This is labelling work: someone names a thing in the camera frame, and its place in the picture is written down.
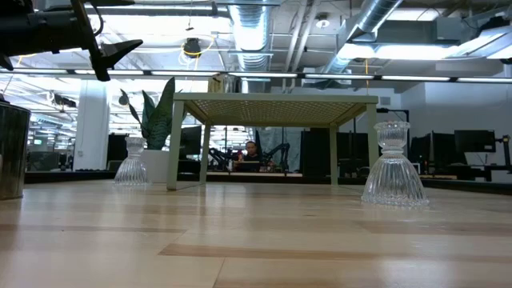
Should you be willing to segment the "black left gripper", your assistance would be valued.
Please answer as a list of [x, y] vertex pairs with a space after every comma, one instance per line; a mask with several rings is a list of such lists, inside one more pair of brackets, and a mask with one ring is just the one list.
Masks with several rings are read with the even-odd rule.
[[[85, 4], [90, 2], [99, 19], [96, 30], [90, 24]], [[112, 44], [101, 44], [96, 37], [104, 28], [104, 21], [97, 6], [130, 6], [134, 0], [70, 0], [70, 6], [54, 6], [51, 10], [28, 14], [28, 23], [45, 39], [43, 51], [54, 54], [70, 48], [88, 50], [90, 62], [99, 81], [107, 82], [110, 76], [107, 68], [113, 69], [115, 64], [132, 50], [143, 44], [143, 40], [135, 39]]]

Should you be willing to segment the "clear ribbed glass candlestick holder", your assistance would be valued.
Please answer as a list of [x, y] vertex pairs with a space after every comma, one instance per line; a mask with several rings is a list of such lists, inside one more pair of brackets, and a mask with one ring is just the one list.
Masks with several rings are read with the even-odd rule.
[[144, 186], [149, 184], [146, 164], [142, 160], [146, 140], [137, 137], [126, 137], [125, 140], [127, 157], [118, 168], [114, 183], [118, 186]]
[[428, 197], [417, 169], [404, 155], [408, 122], [374, 126], [382, 155], [370, 169], [362, 193], [364, 202], [387, 206], [427, 206]]

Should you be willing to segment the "snake plant in white pot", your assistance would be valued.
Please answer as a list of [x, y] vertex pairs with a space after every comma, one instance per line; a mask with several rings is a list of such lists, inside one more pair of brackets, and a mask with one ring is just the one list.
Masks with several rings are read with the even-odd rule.
[[128, 94], [124, 90], [121, 90], [122, 96], [119, 98], [120, 104], [130, 108], [132, 116], [141, 127], [142, 137], [146, 140], [146, 148], [141, 156], [146, 164], [149, 181], [152, 183], [164, 183], [166, 181], [169, 156], [163, 148], [167, 138], [171, 135], [174, 92], [175, 78], [167, 81], [157, 104], [143, 90], [144, 107], [141, 117], [138, 116], [138, 112], [131, 105]]

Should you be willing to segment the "black background monitor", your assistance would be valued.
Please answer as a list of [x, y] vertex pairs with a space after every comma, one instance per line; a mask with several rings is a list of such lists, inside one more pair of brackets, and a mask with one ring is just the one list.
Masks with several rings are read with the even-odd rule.
[[456, 130], [454, 140], [459, 153], [496, 152], [496, 138], [493, 130]]
[[202, 127], [192, 126], [182, 128], [180, 140], [180, 156], [199, 155], [202, 148]]

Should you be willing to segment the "green perforated metal shelf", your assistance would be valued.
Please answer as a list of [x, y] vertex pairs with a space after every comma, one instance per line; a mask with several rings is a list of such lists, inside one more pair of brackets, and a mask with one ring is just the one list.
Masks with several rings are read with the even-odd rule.
[[174, 96], [166, 188], [176, 190], [183, 113], [186, 111], [206, 128], [199, 183], [206, 183], [210, 130], [212, 126], [271, 126], [327, 128], [330, 135], [330, 184], [338, 185], [337, 132], [346, 122], [367, 116], [369, 164], [378, 159], [377, 123], [379, 97], [341, 94], [232, 94], [179, 93]]

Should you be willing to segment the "seated person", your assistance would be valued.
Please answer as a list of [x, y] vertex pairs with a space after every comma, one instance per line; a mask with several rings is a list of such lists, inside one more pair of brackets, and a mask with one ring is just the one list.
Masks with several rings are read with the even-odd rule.
[[264, 157], [255, 142], [246, 143], [246, 154], [240, 154], [238, 160], [234, 163], [236, 172], [258, 173], [264, 164]]

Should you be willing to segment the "long white light strip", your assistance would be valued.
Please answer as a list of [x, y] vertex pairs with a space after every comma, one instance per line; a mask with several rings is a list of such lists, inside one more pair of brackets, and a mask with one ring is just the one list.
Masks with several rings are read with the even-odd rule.
[[[95, 77], [93, 70], [63, 70], [43, 68], [21, 68], [9, 71], [0, 68], [0, 74], [24, 74], [30, 76], [48, 76], [64, 78]], [[503, 84], [512, 85], [512, 78], [485, 77], [447, 77], [417, 75], [380, 75], [380, 74], [312, 74], [312, 73], [272, 73], [272, 72], [225, 72], [202, 70], [111, 70], [111, 78], [209, 78], [216, 74], [228, 74], [240, 78], [256, 79], [300, 79], [300, 80], [355, 80], [380, 82], [449, 82], [471, 84]]]

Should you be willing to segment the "black background desk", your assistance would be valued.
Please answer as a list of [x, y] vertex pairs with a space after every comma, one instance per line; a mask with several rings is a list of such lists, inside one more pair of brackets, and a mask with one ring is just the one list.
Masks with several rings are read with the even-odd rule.
[[506, 171], [508, 174], [512, 174], [512, 165], [452, 165], [452, 168], [470, 178], [483, 178], [486, 182], [492, 181], [493, 171]]

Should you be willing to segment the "silver ribbed ventilation duct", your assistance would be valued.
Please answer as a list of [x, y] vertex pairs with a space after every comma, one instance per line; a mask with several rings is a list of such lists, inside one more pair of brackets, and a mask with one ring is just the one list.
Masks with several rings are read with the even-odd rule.
[[358, 14], [342, 22], [337, 34], [339, 50], [323, 67], [323, 74], [340, 74], [358, 56], [349, 56], [348, 45], [356, 38], [374, 42], [378, 29], [403, 0], [364, 0]]
[[271, 6], [233, 5], [229, 7], [233, 22], [233, 38], [238, 54], [239, 69], [246, 72], [268, 71], [270, 56]]

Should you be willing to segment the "black aluminium table frame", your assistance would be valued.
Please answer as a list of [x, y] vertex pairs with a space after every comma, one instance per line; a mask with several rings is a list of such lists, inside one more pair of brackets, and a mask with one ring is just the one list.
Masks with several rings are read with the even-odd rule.
[[[109, 171], [79, 171], [79, 172], [27, 172], [25, 174], [25, 184], [40, 184], [51, 182], [79, 182], [92, 180], [113, 180], [115, 172]], [[330, 184], [330, 178], [312, 178], [296, 177], [288, 174], [208, 174], [208, 182], [247, 182], [247, 183], [278, 183], [278, 184]], [[425, 188], [434, 188], [440, 190], [459, 190], [480, 194], [497, 194], [512, 196], [512, 183], [498, 182], [472, 182], [462, 180], [447, 179], [423, 179], [422, 184]]]

